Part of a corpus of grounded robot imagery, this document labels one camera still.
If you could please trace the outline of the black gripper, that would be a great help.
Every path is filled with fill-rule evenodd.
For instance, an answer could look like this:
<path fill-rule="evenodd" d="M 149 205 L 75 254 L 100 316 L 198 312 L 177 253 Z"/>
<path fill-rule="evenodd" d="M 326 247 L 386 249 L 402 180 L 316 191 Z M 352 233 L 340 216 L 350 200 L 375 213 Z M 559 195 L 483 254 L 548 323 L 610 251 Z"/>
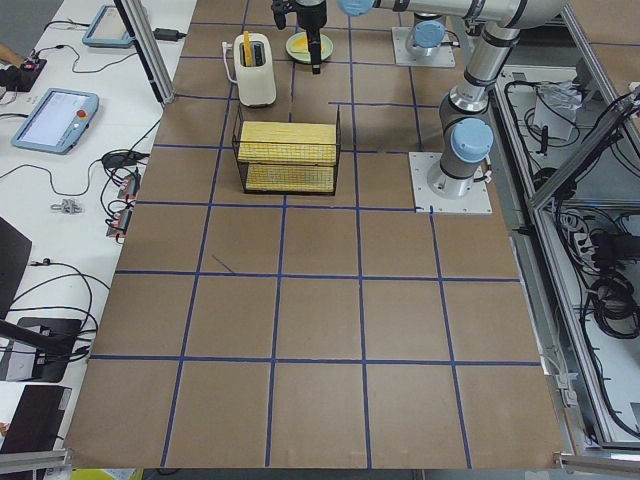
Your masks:
<path fill-rule="evenodd" d="M 295 0 L 294 11 L 298 25 L 307 31 L 308 51 L 312 73 L 321 72 L 321 34 L 320 30 L 327 22 L 325 0 Z"/>

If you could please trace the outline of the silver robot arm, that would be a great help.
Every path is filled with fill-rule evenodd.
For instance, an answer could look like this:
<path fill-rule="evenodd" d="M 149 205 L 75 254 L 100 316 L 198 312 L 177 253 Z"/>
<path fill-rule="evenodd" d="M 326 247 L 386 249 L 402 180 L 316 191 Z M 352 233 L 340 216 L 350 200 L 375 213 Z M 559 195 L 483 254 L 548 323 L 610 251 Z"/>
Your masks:
<path fill-rule="evenodd" d="M 464 76 L 439 107 L 445 141 L 439 163 L 427 174 L 438 196 L 457 200 L 474 183 L 474 174 L 488 156 L 494 134 L 483 120 L 488 91 L 494 86 L 522 30 L 535 28 L 557 16 L 564 1 L 340 1 L 341 11 L 357 17 L 372 9 L 418 12 L 485 23 Z"/>
<path fill-rule="evenodd" d="M 413 26 L 411 27 L 405 48 L 414 59 L 426 58 L 434 55 L 442 46 L 457 47 L 456 40 L 446 41 L 447 33 L 446 17 L 434 13 L 414 12 Z"/>

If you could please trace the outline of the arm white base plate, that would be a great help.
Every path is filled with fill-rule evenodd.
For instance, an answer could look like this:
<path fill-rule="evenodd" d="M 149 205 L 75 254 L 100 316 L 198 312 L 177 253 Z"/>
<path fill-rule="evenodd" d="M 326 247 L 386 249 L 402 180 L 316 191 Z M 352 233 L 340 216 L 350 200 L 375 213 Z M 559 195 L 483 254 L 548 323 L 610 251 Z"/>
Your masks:
<path fill-rule="evenodd" d="M 425 214 L 490 215 L 487 183 L 480 167 L 468 179 L 457 180 L 441 169 L 439 152 L 410 152 L 414 209 Z"/>
<path fill-rule="evenodd" d="M 447 35 L 438 46 L 429 48 L 416 43 L 412 27 L 393 27 L 391 36 L 396 65 L 430 68 L 454 68 L 456 66 L 453 48 L 446 45 L 449 40 Z"/>

